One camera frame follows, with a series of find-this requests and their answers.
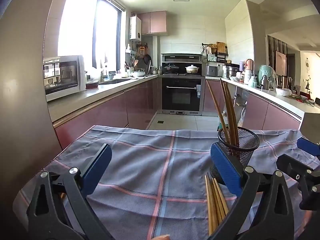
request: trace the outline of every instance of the floor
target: floor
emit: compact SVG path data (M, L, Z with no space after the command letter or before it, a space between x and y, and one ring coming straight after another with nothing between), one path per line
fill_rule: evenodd
M198 130L216 131L219 118L213 116L157 114L149 130Z

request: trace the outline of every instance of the gray tablecloth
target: gray tablecloth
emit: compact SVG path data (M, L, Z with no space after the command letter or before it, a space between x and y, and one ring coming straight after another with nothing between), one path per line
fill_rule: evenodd
M317 158L298 149L302 136L296 130L255 131L260 147L249 165L258 172L272 174L276 159L287 154L315 169ZM94 193L87 197L93 210L115 239L150 239L170 234L172 240L206 239L208 237L207 204L204 175L212 165L210 147L218 141L214 131L135 130L94 126L73 142L46 168L62 173L80 166L94 156L103 143L112 148L112 160ZM32 198L35 178L18 193L13 209L27 227L26 209ZM311 212L299 209L301 193L295 180L286 176L298 236ZM236 200L220 186L229 208ZM246 230L259 205L257 194L241 229ZM70 213L68 202L66 210ZM75 229L79 229L70 214Z

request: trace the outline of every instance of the sink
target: sink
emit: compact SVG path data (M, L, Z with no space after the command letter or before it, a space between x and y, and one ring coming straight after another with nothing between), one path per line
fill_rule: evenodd
M100 83L100 85L117 84L128 80L131 80L131 78L107 80L105 82Z

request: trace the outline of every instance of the wooden cutting board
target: wooden cutting board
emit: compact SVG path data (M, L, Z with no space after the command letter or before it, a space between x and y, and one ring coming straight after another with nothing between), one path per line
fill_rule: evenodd
M218 42L217 41L217 51L220 52L220 53L227 53L227 50L226 50L226 45L224 42Z

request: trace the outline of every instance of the metal pin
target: metal pin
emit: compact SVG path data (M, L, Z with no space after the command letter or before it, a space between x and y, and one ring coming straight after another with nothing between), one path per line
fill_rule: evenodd
M254 169L251 166L246 166L244 169L247 173L253 173Z
M46 176L48 176L48 173L47 173L46 171L44 171L44 172L42 172L42 173L40 174L40 177L41 177L41 178L45 178Z
M76 168L76 167L73 167L69 170L69 173L71 173L71 174L76 174L77 172L78 172L78 168Z
M276 175L277 175L278 177L282 177L282 172L281 172L281 171L276 171Z

